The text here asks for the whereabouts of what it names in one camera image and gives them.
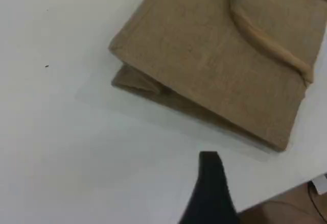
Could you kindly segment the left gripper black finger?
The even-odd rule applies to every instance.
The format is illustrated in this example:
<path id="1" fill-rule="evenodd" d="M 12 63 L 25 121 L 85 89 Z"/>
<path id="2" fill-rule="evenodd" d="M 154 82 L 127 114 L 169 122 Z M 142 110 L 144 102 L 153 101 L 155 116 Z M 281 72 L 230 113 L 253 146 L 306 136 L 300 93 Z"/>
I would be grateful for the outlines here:
<path id="1" fill-rule="evenodd" d="M 198 178 L 179 223 L 240 223 L 217 152 L 199 153 Z"/>

